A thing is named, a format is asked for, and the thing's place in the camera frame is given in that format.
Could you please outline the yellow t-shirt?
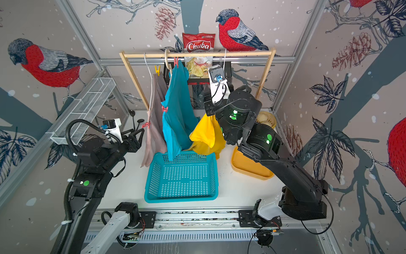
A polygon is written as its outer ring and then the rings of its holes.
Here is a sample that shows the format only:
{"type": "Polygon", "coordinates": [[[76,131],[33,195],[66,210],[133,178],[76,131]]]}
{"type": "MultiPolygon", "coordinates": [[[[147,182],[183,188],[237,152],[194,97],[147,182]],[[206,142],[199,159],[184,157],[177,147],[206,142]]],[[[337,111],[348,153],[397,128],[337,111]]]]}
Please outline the yellow t-shirt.
{"type": "Polygon", "coordinates": [[[216,159],[220,158],[220,153],[226,146],[222,129],[214,115],[205,114],[189,135],[189,139],[192,145],[188,150],[204,156],[214,153],[216,159]]]}

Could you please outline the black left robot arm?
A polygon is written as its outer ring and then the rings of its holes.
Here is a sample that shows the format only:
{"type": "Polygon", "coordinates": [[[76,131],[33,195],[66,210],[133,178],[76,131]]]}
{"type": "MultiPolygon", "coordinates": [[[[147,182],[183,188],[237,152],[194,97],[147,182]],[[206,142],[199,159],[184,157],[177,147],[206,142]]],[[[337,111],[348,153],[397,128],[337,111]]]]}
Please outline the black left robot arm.
{"type": "Polygon", "coordinates": [[[65,219],[52,249],[53,254],[77,254],[88,233],[92,218],[104,197],[108,184],[116,177],[113,168],[125,161],[127,153],[142,147],[144,129],[130,129],[114,134],[111,128],[102,129],[89,121],[76,119],[66,127],[65,138],[78,160],[72,179],[64,193],[65,219]],[[100,137],[85,141],[80,148],[71,139],[71,129],[84,124],[110,138],[105,143],[100,137]]]}

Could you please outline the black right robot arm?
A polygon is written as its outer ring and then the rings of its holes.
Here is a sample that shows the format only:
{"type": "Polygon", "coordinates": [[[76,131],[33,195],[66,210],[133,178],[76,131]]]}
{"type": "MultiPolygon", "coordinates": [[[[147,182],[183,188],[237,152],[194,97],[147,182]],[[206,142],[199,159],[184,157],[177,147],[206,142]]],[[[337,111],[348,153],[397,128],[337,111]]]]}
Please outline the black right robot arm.
{"type": "Polygon", "coordinates": [[[206,114],[215,116],[228,145],[272,172],[285,184],[268,199],[256,201],[252,216],[254,223],[265,227],[274,218],[287,215],[301,222],[327,218],[330,201],[327,182],[316,180],[294,159],[282,138],[268,125],[257,123],[262,103],[244,85],[234,91],[228,87],[206,85],[204,89],[206,114]]]}

